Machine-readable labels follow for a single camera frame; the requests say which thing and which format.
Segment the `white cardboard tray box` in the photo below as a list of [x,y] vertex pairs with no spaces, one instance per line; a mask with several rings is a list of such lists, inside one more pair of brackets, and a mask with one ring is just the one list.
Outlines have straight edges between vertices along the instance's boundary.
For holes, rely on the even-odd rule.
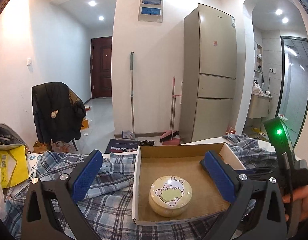
[[[208,151],[215,151],[235,170],[245,168],[224,142],[138,147],[132,195],[134,224],[143,226],[181,224],[213,217],[226,211],[229,202],[222,198],[215,183],[200,164]],[[192,188],[192,198],[186,210],[179,216],[162,217],[150,206],[150,188],[154,181],[161,177],[182,180],[183,185],[189,184]]]

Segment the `yellow cardboard box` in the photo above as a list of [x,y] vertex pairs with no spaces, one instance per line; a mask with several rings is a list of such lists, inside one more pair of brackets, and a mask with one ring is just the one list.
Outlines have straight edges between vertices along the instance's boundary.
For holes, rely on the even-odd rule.
[[14,187],[29,178],[25,146],[0,145],[1,186]]

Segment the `grey green mop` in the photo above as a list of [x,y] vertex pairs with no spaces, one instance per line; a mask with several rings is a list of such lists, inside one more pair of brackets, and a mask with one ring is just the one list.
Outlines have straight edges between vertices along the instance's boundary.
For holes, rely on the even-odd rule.
[[132,120],[132,135],[133,139],[135,139],[135,125],[134,125],[134,89],[133,89],[133,70],[134,70],[134,52],[130,53],[130,72],[131,72],[131,80],[130,80],[130,88],[131,88],[131,120]]

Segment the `wall electrical panel box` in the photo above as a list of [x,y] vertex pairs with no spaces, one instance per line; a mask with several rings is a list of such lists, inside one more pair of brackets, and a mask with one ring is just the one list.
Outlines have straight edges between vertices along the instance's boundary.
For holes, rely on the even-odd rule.
[[163,0],[140,0],[138,21],[162,23]]

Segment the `pink broom with dustpan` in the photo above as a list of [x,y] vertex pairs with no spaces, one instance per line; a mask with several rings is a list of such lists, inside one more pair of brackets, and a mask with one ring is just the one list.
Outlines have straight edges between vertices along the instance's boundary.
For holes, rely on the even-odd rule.
[[162,145],[179,145],[181,139],[179,137],[179,132],[174,129],[175,124],[175,108],[177,97],[181,95],[175,94],[175,76],[172,79],[172,99],[171,99],[171,114],[170,114],[170,129],[166,131],[161,137],[159,142]]

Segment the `white wall switch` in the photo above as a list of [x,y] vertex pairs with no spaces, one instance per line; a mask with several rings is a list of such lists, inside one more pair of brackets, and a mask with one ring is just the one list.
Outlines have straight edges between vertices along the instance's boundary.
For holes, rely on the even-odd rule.
[[27,66],[32,65],[32,59],[31,58],[27,58]]

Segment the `red gift bag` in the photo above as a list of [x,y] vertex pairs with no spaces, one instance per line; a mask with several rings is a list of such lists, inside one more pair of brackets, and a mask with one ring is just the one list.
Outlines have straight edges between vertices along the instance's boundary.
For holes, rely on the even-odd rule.
[[235,134],[236,133],[236,129],[234,129],[231,126],[228,126],[225,133],[226,134]]

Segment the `orange box on floor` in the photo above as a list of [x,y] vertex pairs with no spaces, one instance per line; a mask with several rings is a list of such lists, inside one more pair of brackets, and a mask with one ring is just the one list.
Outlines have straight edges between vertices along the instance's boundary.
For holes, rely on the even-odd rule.
[[87,118],[84,118],[81,124],[81,129],[87,129],[89,128],[89,121]]

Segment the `beige bathroom sink cabinet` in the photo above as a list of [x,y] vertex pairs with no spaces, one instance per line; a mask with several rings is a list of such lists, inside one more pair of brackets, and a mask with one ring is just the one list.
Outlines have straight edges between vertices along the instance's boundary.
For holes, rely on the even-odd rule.
[[249,119],[265,118],[269,114],[271,96],[252,95],[247,117]]

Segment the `black jacket on chair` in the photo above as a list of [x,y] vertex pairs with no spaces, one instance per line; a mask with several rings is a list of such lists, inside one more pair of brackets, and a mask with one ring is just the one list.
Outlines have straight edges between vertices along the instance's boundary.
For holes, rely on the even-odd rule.
[[85,105],[65,83],[47,82],[33,86],[31,99],[40,143],[71,142],[81,138]]

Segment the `beige three-door refrigerator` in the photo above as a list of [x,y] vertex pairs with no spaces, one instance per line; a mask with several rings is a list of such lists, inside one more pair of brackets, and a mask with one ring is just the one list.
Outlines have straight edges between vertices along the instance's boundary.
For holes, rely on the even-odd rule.
[[235,19],[198,4],[184,19],[179,136],[185,143],[225,134],[236,83]]

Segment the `dark brown entrance door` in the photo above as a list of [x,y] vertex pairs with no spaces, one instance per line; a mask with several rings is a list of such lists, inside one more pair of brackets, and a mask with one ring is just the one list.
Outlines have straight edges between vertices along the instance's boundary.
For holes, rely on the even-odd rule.
[[92,98],[112,96],[112,37],[91,39]]

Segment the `blue plaid shirt cloth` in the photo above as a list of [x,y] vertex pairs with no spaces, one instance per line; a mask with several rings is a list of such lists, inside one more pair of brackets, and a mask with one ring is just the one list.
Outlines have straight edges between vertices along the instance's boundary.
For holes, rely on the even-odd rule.
[[[225,135],[228,146],[247,169],[277,166],[273,151],[261,148],[257,139],[246,134]],[[37,162],[36,177],[42,181],[70,173],[87,156],[46,152]],[[102,239],[203,239],[218,215],[191,223],[167,226],[138,226],[132,222],[132,193],[136,156],[111,154],[103,160],[87,196],[78,207]],[[22,213],[29,182],[18,193],[8,194],[5,202],[7,230],[21,239]]]

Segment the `round bunny lid jar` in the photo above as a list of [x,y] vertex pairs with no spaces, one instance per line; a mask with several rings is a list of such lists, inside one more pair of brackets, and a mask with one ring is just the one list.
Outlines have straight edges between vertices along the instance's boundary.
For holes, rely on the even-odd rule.
[[192,194],[192,187],[185,179],[173,175],[162,176],[150,187],[149,204],[162,217],[177,217],[187,209]]

